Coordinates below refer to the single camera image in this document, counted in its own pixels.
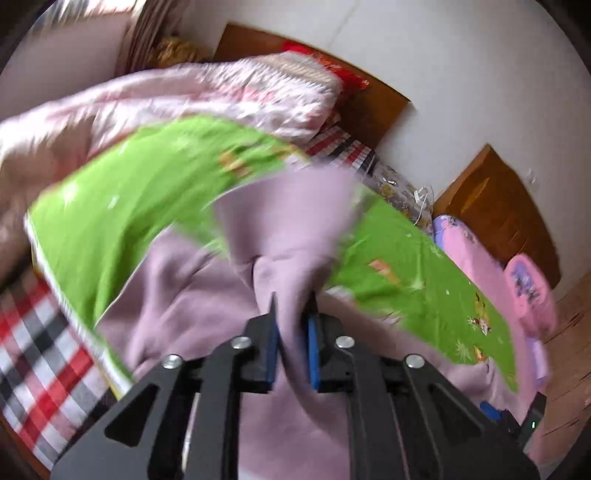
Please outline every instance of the pink blanket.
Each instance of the pink blanket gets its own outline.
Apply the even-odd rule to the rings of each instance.
[[[185,64],[103,83],[0,124],[0,281],[27,251],[40,192],[143,125],[208,113],[296,144],[320,129],[340,80],[296,53]]]

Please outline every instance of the wooden floor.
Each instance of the wooden floor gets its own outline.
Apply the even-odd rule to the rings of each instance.
[[[560,326],[545,342],[552,379],[546,395],[544,463],[561,459],[591,415],[591,272],[558,303]]]

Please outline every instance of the black metal bracket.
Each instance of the black metal bracket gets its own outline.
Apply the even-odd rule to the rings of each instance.
[[[543,415],[543,395],[522,426],[491,406],[487,417],[422,356],[382,358],[355,342],[339,319],[318,312],[313,294],[301,323],[312,387],[348,398],[352,480],[539,478],[522,446]],[[241,393],[271,390],[278,345],[272,301],[209,356],[167,356],[56,463],[52,480],[235,480]]]
[[[241,336],[188,362],[165,357],[56,463],[52,480],[180,478],[183,440],[196,393],[184,473],[194,480],[238,478],[241,392],[267,393],[275,380],[279,332],[275,303]]]
[[[355,342],[339,319],[317,311],[314,297],[302,327],[313,388],[349,399],[352,480],[539,478],[522,448],[543,416],[542,394],[523,426],[502,412],[517,425],[508,432],[422,356],[381,358]]]

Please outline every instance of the white wall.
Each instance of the white wall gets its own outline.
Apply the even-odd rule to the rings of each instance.
[[[444,188],[489,142],[524,176],[563,271],[591,267],[591,75],[534,0],[193,0],[182,32],[214,48],[239,21],[327,50],[413,102],[378,148]]]
[[[0,74],[0,121],[113,78],[129,18],[89,18],[23,41]]]

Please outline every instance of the red pillow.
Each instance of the red pillow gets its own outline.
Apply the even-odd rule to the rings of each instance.
[[[325,69],[330,70],[343,82],[343,92],[339,97],[339,103],[350,98],[352,95],[365,90],[369,86],[369,82],[359,75],[354,74],[352,71],[347,70],[342,65],[333,62],[331,59],[322,55],[319,51],[313,50],[310,47],[306,47],[301,43],[286,40],[283,43],[283,51],[295,51],[308,55],[320,63]]]

